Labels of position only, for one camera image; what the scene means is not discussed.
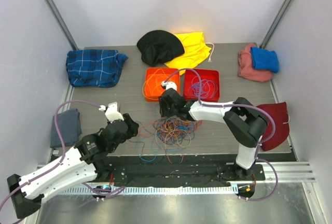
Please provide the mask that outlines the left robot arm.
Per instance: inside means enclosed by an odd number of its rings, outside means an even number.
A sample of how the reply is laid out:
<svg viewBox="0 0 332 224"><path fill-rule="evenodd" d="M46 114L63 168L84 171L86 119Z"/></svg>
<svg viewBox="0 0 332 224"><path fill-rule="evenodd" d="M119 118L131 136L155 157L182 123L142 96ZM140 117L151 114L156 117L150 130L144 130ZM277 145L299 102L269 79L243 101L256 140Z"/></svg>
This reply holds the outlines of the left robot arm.
<svg viewBox="0 0 332 224"><path fill-rule="evenodd" d="M35 213L52 197L77 184L107 181L111 171L107 155L137 136L138 129L139 124L129 114L123 114L97 133L84 136L63 156L39 170L9 176L7 185L16 217L23 219Z"/></svg>

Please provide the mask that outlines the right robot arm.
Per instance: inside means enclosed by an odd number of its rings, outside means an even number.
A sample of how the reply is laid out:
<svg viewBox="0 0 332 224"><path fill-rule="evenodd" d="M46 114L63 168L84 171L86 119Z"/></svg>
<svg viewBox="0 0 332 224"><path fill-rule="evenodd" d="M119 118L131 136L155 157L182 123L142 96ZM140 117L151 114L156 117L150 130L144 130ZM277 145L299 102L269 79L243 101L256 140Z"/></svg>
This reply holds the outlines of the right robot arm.
<svg viewBox="0 0 332 224"><path fill-rule="evenodd" d="M239 143L235 176L245 180L252 175L257 147L268 127L268 119L247 99L239 97L229 103L187 101L176 90L167 89L159 97L159 108L162 117L225 124Z"/></svg>

